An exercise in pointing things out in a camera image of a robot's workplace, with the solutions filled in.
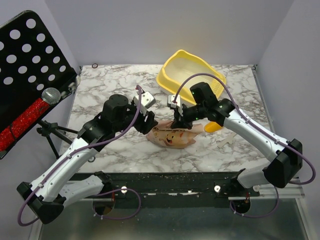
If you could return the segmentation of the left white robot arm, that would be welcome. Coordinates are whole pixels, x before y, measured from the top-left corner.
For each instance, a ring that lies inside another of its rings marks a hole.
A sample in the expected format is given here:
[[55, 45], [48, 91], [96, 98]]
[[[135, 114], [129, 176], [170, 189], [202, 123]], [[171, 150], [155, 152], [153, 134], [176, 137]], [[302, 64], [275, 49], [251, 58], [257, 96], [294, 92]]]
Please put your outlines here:
[[17, 192], [24, 199], [18, 217], [22, 217], [28, 206], [37, 220], [49, 224], [64, 208], [79, 200], [95, 195], [107, 197], [112, 181], [102, 171], [69, 186], [66, 183], [80, 167], [130, 128], [144, 135], [150, 132], [157, 125], [155, 114], [148, 110], [155, 102], [149, 92], [138, 94], [133, 100], [121, 94], [111, 95], [102, 112], [83, 125], [65, 153], [45, 173], [31, 183], [21, 182], [17, 186]]

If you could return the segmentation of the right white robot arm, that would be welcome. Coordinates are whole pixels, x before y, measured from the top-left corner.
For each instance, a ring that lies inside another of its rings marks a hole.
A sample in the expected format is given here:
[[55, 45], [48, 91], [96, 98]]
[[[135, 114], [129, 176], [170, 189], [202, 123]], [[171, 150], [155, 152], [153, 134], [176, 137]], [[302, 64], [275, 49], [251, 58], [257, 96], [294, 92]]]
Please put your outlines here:
[[190, 91], [195, 100], [191, 107], [181, 103], [178, 94], [167, 98], [167, 106], [174, 111], [172, 129], [191, 129], [194, 121], [208, 119], [241, 136], [269, 161], [237, 172], [230, 183], [234, 195], [241, 196], [256, 185], [272, 184], [282, 189], [302, 168], [301, 142], [272, 133], [237, 109], [231, 100], [218, 100], [205, 82], [195, 84]]

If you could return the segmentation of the pink cat litter bag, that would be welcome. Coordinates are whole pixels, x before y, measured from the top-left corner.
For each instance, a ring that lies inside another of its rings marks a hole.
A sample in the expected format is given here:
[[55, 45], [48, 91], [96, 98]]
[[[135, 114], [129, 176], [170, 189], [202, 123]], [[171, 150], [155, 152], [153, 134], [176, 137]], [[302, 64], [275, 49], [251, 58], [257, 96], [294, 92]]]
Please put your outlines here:
[[196, 143], [195, 137], [204, 132], [202, 124], [195, 124], [191, 129], [172, 129], [172, 120], [161, 120], [146, 135], [146, 139], [151, 143], [172, 149], [184, 149]]

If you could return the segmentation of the yellow plastic litter scoop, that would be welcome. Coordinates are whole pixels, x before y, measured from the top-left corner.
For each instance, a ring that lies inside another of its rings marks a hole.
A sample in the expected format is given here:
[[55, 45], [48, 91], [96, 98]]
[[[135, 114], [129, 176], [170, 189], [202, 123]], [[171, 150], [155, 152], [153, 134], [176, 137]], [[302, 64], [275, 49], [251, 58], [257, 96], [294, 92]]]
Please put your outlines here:
[[223, 127], [222, 126], [220, 126], [218, 123], [216, 123], [216, 122], [209, 122], [208, 124], [206, 124], [205, 126], [204, 126], [204, 131], [206, 132], [206, 133], [214, 133], [214, 132], [216, 132], [216, 131], [219, 131], [220, 129], [222, 129]]

